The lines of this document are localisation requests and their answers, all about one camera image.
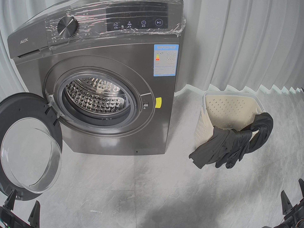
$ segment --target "control knob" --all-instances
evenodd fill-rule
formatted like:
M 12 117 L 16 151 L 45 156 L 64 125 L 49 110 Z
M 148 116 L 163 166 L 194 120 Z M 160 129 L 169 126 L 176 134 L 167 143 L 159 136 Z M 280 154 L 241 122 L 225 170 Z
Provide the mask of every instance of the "control knob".
M 65 16 L 59 21 L 57 25 L 58 34 L 64 38 L 72 37 L 77 29 L 78 23 L 74 17 Z

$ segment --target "door glass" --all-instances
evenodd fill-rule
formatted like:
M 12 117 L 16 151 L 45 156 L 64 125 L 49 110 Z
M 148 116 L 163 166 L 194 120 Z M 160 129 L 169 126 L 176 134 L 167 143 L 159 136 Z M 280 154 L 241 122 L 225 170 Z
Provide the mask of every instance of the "door glass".
M 35 118 L 23 118 L 15 122 L 4 136 L 1 164 L 12 183 L 42 193 L 58 178 L 61 149 L 45 124 Z

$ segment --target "energy label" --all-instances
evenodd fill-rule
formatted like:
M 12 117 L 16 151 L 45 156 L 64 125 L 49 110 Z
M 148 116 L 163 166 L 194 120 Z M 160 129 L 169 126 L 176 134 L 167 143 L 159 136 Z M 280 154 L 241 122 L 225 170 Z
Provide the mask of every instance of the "energy label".
M 154 45 L 154 76 L 175 76 L 178 45 Z

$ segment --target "qr code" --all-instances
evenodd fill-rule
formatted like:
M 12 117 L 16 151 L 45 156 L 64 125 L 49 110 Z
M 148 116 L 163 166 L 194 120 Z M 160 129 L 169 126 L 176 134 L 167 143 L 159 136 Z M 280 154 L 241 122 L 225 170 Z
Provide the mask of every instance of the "qr code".
M 167 52 L 166 61 L 175 61 L 176 60 L 176 52 Z

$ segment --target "aux logo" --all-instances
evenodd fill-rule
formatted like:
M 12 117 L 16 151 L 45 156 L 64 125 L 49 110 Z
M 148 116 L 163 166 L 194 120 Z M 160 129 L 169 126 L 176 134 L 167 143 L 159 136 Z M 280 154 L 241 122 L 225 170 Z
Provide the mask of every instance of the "aux logo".
M 20 44 L 25 43 L 26 41 L 28 41 L 27 38 L 25 38 L 24 40 L 21 40 Z

